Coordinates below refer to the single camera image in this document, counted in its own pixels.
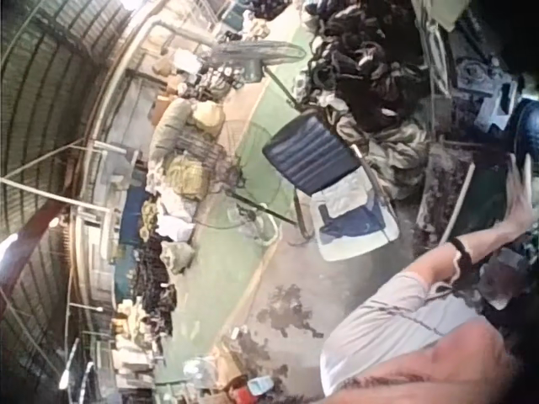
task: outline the pile of black material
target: pile of black material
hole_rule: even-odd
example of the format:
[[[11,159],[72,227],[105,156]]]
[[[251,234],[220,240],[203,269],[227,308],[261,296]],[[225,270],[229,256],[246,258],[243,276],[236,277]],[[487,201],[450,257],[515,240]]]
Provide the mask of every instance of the pile of black material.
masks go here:
[[[298,101],[315,104],[322,91],[334,92],[359,130],[396,127],[429,94],[414,10],[406,0],[349,3],[306,6],[319,18],[322,44],[308,64],[307,95]]]
[[[290,0],[251,0],[250,9],[257,19],[271,21],[288,7]]]
[[[152,234],[144,246],[138,250],[139,262],[133,284],[133,300],[142,297],[142,308],[150,318],[152,333],[165,332],[172,335],[171,312],[177,304],[176,289],[168,284],[169,277],[161,258],[161,241],[164,238]]]

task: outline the black chair backrest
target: black chair backrest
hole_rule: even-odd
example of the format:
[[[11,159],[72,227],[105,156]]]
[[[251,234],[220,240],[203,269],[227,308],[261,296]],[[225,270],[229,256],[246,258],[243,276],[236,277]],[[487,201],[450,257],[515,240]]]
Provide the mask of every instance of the black chair backrest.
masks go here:
[[[284,178],[309,196],[360,167],[359,159],[315,109],[286,124],[262,152]]]

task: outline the fluorescent light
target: fluorescent light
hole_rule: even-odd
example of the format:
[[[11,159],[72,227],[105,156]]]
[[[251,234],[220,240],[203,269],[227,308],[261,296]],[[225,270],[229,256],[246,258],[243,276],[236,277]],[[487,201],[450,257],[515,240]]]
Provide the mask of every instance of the fluorescent light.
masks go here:
[[[58,383],[58,388],[60,390],[65,390],[69,385],[69,370],[65,369],[64,373],[61,374],[60,383]]]
[[[128,11],[133,11],[139,8],[142,4],[142,0],[120,0],[120,2]]]
[[[19,239],[19,234],[14,233],[14,234],[9,235],[8,238],[6,238],[3,242],[0,243],[0,261],[3,260],[3,256],[5,255],[9,246],[11,246],[18,239]]]
[[[50,228],[53,228],[53,227],[56,227],[60,224],[60,218],[59,217],[55,217],[54,219],[52,219],[50,222],[49,222],[49,227]]]

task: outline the green floor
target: green floor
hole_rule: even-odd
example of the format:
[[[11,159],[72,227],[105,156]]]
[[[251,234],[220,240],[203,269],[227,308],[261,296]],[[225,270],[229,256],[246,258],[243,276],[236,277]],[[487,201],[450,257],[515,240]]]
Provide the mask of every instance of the green floor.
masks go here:
[[[292,40],[306,50],[308,41],[309,36],[302,29]],[[306,60],[276,66],[272,70],[287,88],[291,88],[293,78],[305,65]],[[252,118],[253,124],[265,128],[268,135],[261,135],[256,128],[248,130],[238,148],[238,152],[246,157],[243,171],[248,184],[248,192],[238,192],[289,215],[291,186],[276,174],[260,151],[268,136],[274,135],[296,115],[297,112],[286,103],[284,94],[271,82]],[[232,202],[224,195],[217,198],[219,200],[213,205],[206,223],[220,228],[230,226],[227,207]],[[177,284],[179,307],[173,313],[173,337],[163,344],[166,366],[156,368],[156,382],[182,379],[184,361],[209,351],[265,251],[236,229],[203,227],[199,244],[196,261],[185,278],[179,280],[182,284]]]

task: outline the person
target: person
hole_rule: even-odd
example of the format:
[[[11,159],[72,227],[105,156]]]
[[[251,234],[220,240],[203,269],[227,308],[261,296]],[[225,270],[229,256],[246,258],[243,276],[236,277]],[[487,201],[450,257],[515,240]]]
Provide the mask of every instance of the person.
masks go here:
[[[323,404],[487,404],[502,397],[518,361],[483,316],[435,289],[531,228],[530,190],[514,157],[507,194],[503,221],[419,257],[337,326],[320,359]]]

